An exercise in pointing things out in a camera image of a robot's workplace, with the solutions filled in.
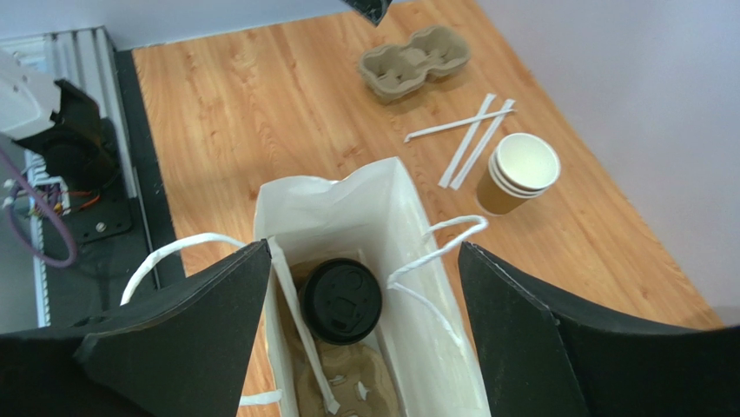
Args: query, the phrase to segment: black plastic lid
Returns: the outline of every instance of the black plastic lid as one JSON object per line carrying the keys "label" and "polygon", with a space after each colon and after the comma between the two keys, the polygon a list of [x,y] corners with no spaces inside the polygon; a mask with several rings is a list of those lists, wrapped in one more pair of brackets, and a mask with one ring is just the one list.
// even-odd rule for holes
{"label": "black plastic lid", "polygon": [[373,273],[351,259],[319,265],[301,289],[303,320],[318,339],[351,345],[373,331],[383,305]]}

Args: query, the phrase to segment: black strip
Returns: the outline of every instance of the black strip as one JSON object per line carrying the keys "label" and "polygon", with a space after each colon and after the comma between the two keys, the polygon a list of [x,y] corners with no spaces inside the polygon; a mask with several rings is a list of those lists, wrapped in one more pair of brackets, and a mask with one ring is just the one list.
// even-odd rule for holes
{"label": "black strip", "polygon": [[[139,79],[136,76],[134,57],[131,51],[122,51],[116,52],[114,59],[118,70],[118,83],[121,88],[126,123],[129,126],[131,163],[136,167],[141,187],[139,198],[142,200],[147,215],[146,221],[152,246],[160,248],[176,239],[175,229],[172,226],[162,174],[159,171],[159,163],[149,130],[149,119],[144,108]],[[177,256],[164,258],[157,264],[156,271],[160,288],[185,278],[181,258]]]}

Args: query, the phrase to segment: wood grain surface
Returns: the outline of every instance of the wood grain surface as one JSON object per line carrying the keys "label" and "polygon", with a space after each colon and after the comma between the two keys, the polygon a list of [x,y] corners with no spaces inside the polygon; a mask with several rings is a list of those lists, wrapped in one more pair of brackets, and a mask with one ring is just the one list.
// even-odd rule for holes
{"label": "wood grain surface", "polygon": [[[355,69],[360,55],[405,43],[431,24],[457,30],[470,43],[472,61],[457,76],[378,103]],[[432,223],[480,213],[474,190],[486,158],[503,136],[529,132],[558,151],[560,180],[539,199],[491,218],[472,241],[609,308],[694,328],[721,325],[473,0],[397,4],[377,29],[350,12],[154,46],[134,57],[179,237],[219,232],[249,242],[263,183],[288,175],[341,179],[390,156],[405,163]],[[499,95],[492,109],[513,98],[517,113],[506,118],[463,187],[441,189],[437,181],[465,128],[409,144],[403,138],[474,116],[489,92]],[[444,230],[439,243],[462,229]],[[184,251],[182,259],[192,274],[232,250],[211,244]],[[445,265],[465,311],[456,261],[454,252]],[[261,328],[244,393],[272,388]],[[239,415],[279,412],[243,407]]]}

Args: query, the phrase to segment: paper bag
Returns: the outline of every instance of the paper bag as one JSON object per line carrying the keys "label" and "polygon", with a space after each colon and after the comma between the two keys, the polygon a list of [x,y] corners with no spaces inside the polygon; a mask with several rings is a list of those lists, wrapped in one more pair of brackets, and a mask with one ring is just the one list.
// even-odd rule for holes
{"label": "paper bag", "polygon": [[[468,235],[487,224],[480,222]],[[373,272],[383,288],[374,333],[399,397],[400,415],[487,417],[480,367],[438,257],[455,242],[439,249],[428,238],[430,230],[444,226],[430,228],[411,177],[398,158],[391,158],[340,182],[295,176],[264,184],[254,237],[270,239],[274,265],[353,254]],[[389,282],[391,275],[396,284]],[[278,314],[279,291],[271,279],[265,301],[268,355],[283,392],[282,416],[298,417],[294,369]]]}

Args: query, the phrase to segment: white wall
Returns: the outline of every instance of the white wall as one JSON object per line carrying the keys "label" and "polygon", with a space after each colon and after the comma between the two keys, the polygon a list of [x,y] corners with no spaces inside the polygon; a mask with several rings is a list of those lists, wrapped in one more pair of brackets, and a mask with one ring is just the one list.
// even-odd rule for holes
{"label": "white wall", "polygon": [[127,50],[346,10],[341,0],[0,0],[0,39],[104,25]]}
{"label": "white wall", "polygon": [[726,323],[740,323],[740,2],[479,0]]}

